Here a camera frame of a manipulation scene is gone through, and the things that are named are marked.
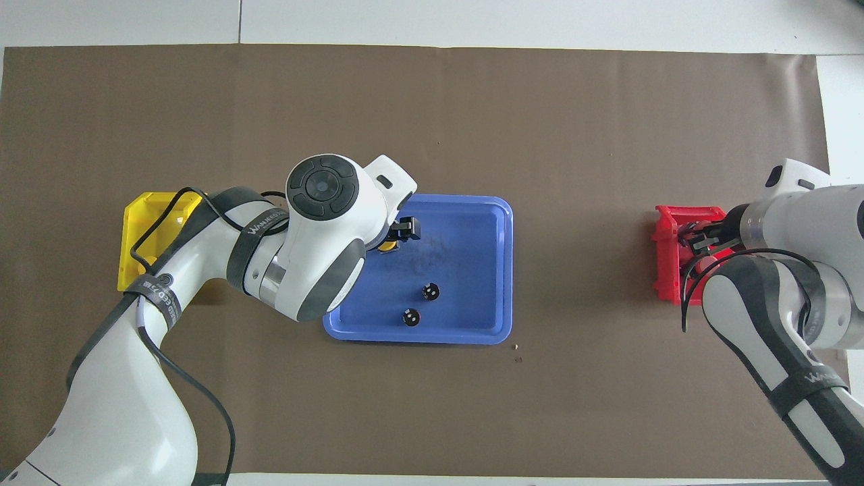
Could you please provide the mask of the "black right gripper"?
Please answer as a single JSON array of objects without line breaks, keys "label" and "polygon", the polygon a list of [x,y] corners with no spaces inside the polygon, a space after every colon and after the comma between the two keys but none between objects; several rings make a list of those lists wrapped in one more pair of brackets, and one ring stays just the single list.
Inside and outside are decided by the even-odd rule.
[{"label": "black right gripper", "polygon": [[[689,249],[694,257],[707,257],[725,251],[744,251],[748,247],[743,240],[741,225],[749,205],[737,205],[730,209],[723,224],[721,221],[692,221],[680,225],[678,237],[689,240]],[[719,239],[723,231],[723,241]]]}]

